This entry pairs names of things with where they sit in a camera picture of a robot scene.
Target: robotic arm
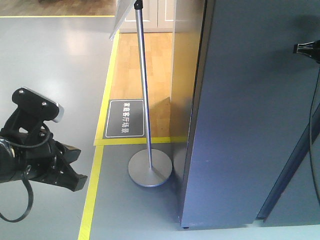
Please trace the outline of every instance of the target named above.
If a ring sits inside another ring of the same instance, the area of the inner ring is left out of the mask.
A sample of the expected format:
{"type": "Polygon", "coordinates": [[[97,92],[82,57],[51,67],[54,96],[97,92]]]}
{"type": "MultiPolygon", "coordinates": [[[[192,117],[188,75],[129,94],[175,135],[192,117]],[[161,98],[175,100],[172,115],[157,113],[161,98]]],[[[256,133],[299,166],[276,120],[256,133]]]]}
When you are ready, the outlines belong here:
{"type": "MultiPolygon", "coordinates": [[[[22,180],[27,187],[28,180],[31,180],[74,192],[81,190],[87,176],[77,174],[70,166],[78,159],[81,150],[54,140],[44,124],[44,121],[51,120],[59,122],[64,109],[26,87],[17,89],[12,101],[17,104],[17,109],[0,131],[0,183],[22,180]]],[[[28,187],[27,190],[30,203],[33,193],[28,187]]]]}

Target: gray floor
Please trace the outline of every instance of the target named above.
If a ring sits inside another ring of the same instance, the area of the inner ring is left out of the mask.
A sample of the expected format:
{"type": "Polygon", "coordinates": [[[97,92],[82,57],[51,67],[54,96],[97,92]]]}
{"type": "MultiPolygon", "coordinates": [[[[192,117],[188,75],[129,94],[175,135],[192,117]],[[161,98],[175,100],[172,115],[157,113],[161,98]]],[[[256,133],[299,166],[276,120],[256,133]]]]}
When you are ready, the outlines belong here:
{"type": "MultiPolygon", "coordinates": [[[[1,18],[0,126],[16,108],[14,90],[32,88],[65,108],[60,123],[48,123],[54,138],[82,149],[72,164],[78,173],[91,171],[100,104],[111,52],[112,18],[1,18]]],[[[167,153],[165,144],[154,146],[167,153]]],[[[175,185],[135,185],[128,161],[143,145],[106,146],[91,229],[91,240],[317,240],[319,226],[183,230],[177,219],[175,185]]],[[[32,183],[34,207],[20,223],[0,221],[1,240],[76,240],[86,190],[32,183]]],[[[0,212],[17,217],[27,194],[20,182],[0,184],[0,212]]]]}
{"type": "MultiPolygon", "coordinates": [[[[170,156],[168,144],[153,148],[170,156]]],[[[144,188],[132,182],[128,162],[144,145],[105,146],[90,240],[317,240],[319,226],[184,230],[177,218],[175,181],[144,188]]]]}
{"type": "MultiPolygon", "coordinates": [[[[93,146],[112,49],[113,18],[1,18],[0,126],[15,110],[12,93],[29,87],[65,110],[60,123],[48,122],[54,139],[82,150],[72,166],[90,175],[93,146]]],[[[2,240],[76,240],[85,188],[72,192],[32,182],[34,205],[19,223],[0,221],[2,240]]],[[[28,197],[20,181],[0,185],[0,212],[18,217],[28,197]]]]}

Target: wooden floor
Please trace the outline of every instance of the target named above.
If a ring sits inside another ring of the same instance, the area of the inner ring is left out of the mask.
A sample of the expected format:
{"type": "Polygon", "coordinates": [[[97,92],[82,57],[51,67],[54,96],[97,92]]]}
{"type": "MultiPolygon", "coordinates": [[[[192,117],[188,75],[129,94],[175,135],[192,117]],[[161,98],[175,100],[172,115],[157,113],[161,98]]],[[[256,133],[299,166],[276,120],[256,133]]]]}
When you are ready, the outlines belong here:
{"type": "Polygon", "coordinates": [[[116,0],[0,0],[0,16],[109,16],[116,0]]]}
{"type": "MultiPolygon", "coordinates": [[[[151,136],[169,137],[172,33],[144,37],[151,136]]],[[[110,99],[142,99],[136,33],[120,34],[110,99]]]]}

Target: white door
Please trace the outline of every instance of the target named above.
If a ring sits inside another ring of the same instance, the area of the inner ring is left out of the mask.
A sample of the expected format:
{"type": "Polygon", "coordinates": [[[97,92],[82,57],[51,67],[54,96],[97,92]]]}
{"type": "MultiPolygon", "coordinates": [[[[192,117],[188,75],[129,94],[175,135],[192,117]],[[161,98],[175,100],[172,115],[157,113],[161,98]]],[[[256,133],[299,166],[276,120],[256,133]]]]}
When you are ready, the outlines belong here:
{"type": "Polygon", "coordinates": [[[158,0],[158,29],[174,28],[175,0],[158,0]]]}
{"type": "MultiPolygon", "coordinates": [[[[144,0],[143,1],[143,28],[144,32],[149,32],[157,29],[158,27],[158,0],[144,0]]],[[[120,27],[121,33],[136,33],[136,11],[132,6],[132,10],[129,12],[125,21],[120,27]]]]}

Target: sign board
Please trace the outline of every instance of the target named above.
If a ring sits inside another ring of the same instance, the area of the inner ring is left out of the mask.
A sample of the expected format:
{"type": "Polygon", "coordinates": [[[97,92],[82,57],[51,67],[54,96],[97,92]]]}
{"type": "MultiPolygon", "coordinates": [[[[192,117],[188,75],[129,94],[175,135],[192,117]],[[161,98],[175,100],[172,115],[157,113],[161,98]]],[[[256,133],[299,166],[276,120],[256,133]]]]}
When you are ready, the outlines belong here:
{"type": "Polygon", "coordinates": [[[104,138],[134,138],[145,135],[142,99],[110,100],[104,138]]]}
{"type": "Polygon", "coordinates": [[[114,39],[116,32],[119,30],[121,24],[126,19],[126,16],[130,12],[130,10],[134,7],[136,0],[119,0],[116,6],[116,14],[113,30],[110,34],[110,39],[114,39]]]}

